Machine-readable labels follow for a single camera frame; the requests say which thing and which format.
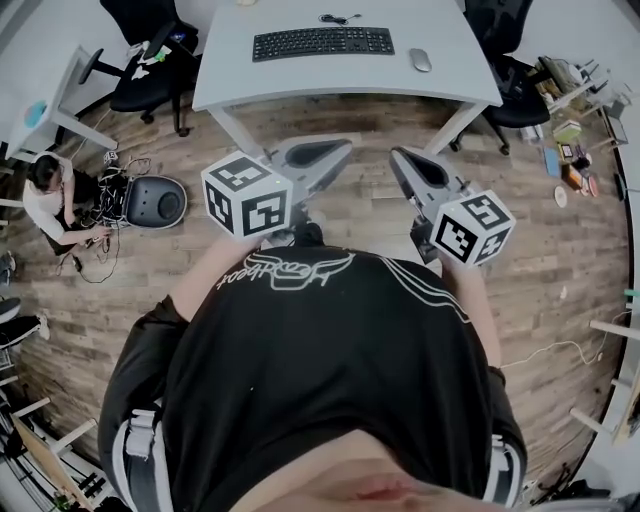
keyboard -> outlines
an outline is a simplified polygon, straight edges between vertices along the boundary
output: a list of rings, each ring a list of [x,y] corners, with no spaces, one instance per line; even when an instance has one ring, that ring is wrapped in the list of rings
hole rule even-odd
[[[260,34],[253,38],[253,62],[340,53],[394,55],[395,51],[386,28],[305,28]]]

floor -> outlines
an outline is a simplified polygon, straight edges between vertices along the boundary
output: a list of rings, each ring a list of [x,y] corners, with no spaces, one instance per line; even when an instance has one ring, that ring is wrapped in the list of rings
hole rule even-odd
[[[398,144],[424,146],[455,105],[394,96],[326,96],[244,106],[236,114],[266,147],[286,137],[345,133],[355,143],[354,159],[337,182],[314,200],[327,217],[330,243],[416,260],[407,236],[414,217],[388,165],[388,151]],[[106,107],[87,115],[89,125]],[[162,299],[169,287],[196,261],[219,230],[205,214],[199,172],[235,148],[208,114],[196,114],[184,100],[186,139],[172,129],[169,107],[145,126],[134,115],[111,113],[99,129],[120,141],[122,162],[151,159],[151,172],[175,177],[189,195],[185,222],[169,231],[129,228],[120,233],[117,267],[103,284],[85,283],[70,262],[61,276],[44,238],[21,212],[0,235],[21,265],[9,295],[24,300],[25,311],[43,310],[52,337],[26,340],[14,353],[22,383],[34,400],[52,399],[45,412],[66,432],[88,417],[98,417],[102,396],[129,329],[137,317]],[[587,130],[595,141],[601,122],[591,117]],[[589,329],[591,319],[610,321],[623,311],[628,282],[629,248],[625,210],[615,195],[613,157],[597,153],[597,199],[569,193],[566,209],[556,206],[558,182],[545,172],[542,149],[519,142],[514,132],[511,157],[498,152],[496,139],[478,122],[464,151],[443,152],[467,178],[493,189],[516,216],[516,230],[500,256],[485,267],[491,305],[504,347],[504,362],[522,360],[555,341],[573,340],[591,359],[601,342]],[[70,155],[79,141],[63,145]],[[98,173],[103,151],[87,143],[75,167]],[[130,170],[136,172],[139,162]],[[109,273],[94,250],[82,255],[85,274],[99,280]],[[566,298],[562,298],[566,289]],[[577,406],[599,417],[620,351],[611,337],[600,361],[585,366],[573,346],[556,347],[530,362],[505,370],[507,390],[529,448],[528,480],[553,480],[563,463],[575,465],[591,433],[568,413]],[[95,432],[77,444],[96,454]]]

shoulder strap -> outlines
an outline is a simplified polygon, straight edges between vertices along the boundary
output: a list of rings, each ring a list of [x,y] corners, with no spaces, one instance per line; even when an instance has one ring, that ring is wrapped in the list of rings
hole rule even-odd
[[[173,512],[159,410],[134,409],[118,430],[113,471],[133,512]]]
[[[524,469],[519,450],[508,439],[494,434],[491,440],[489,478],[483,501],[513,507],[520,494]]]

dark hair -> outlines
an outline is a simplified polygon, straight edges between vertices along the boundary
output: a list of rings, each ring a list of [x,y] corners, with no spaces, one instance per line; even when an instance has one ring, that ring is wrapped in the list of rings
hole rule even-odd
[[[50,155],[41,156],[29,166],[27,179],[41,192],[49,190],[51,178],[58,170],[60,162]]]

office chair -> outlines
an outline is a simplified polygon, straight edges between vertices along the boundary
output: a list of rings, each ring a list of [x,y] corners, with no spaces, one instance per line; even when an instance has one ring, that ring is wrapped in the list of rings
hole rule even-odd
[[[536,83],[542,75],[529,77],[528,64],[505,55],[520,46],[524,22],[533,0],[466,0],[465,16],[484,51],[502,96],[501,107],[487,107],[483,115],[502,141],[500,152],[509,155],[510,145],[502,132],[506,128],[525,128],[547,122],[551,116],[538,93]],[[460,151],[463,132],[449,144]]]
[[[178,17],[174,0],[100,0],[100,4],[116,21],[129,45],[149,41],[143,58],[158,54],[163,45],[172,53],[164,62],[143,66],[149,74],[134,79],[140,66],[141,54],[134,56],[123,71],[100,62],[102,49],[92,57],[81,77],[84,84],[95,69],[120,78],[111,98],[111,109],[117,112],[143,111],[140,119],[153,123],[152,112],[167,101],[173,103],[173,123],[180,137],[189,135],[189,128],[180,127],[180,96],[193,87],[198,60],[193,51],[198,46],[198,30],[183,23]]]

